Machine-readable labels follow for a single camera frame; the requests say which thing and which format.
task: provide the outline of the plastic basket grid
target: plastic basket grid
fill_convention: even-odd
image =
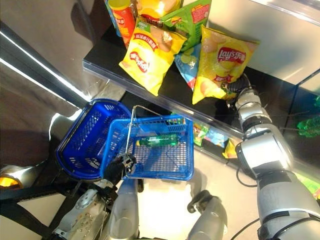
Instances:
[[[136,157],[130,178],[160,178],[188,180],[194,172],[192,122],[178,115],[138,118],[133,121],[128,152]],[[117,155],[125,153],[130,119],[115,120],[110,126],[103,158],[107,165]],[[137,146],[143,137],[178,135],[176,146]]]
[[[89,103],[56,150],[64,171],[76,179],[102,178],[101,163],[110,124],[130,115],[122,103],[114,100],[96,99]]]

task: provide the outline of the black wire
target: black wire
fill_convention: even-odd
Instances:
[[[241,181],[239,178],[239,171],[240,171],[240,167],[237,168],[236,173],[235,173],[236,179],[238,179],[239,183],[241,183],[243,186],[248,187],[248,188],[255,188],[258,186],[257,184],[248,185],[248,184],[245,184],[243,181]]]
[[[285,233],[286,231],[288,231],[290,228],[298,225],[298,224],[301,224],[301,223],[304,223],[304,222],[307,222],[307,221],[318,221],[320,222],[320,219],[318,218],[315,218],[315,217],[305,217],[305,218],[301,218],[297,221],[294,221],[290,224],[288,224],[287,226],[281,228],[279,231],[276,232],[276,234],[271,238],[271,240],[278,240],[279,239],[279,236],[283,233]]]
[[[243,228],[241,228],[240,231],[238,231],[230,240],[234,240],[240,233],[242,233],[244,230],[246,230],[246,228],[250,227],[252,224],[256,223],[259,221],[259,218],[257,218],[256,220],[249,222],[247,225],[245,225]]]

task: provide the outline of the blue chip bag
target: blue chip bag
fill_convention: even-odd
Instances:
[[[211,127],[209,131],[206,133],[204,139],[213,143],[214,145],[224,148],[225,141],[228,140],[228,137],[217,132],[214,128]]]
[[[175,55],[174,62],[188,86],[194,90],[199,66],[201,43]]]

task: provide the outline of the red can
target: red can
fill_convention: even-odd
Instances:
[[[128,48],[136,26],[134,14],[130,7],[131,2],[130,0],[109,0],[108,3],[116,20],[116,24],[119,27],[124,45]]]

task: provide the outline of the bottle cap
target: bottle cap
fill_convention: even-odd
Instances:
[[[123,10],[130,6],[130,0],[109,0],[108,1],[110,8],[113,10]]]

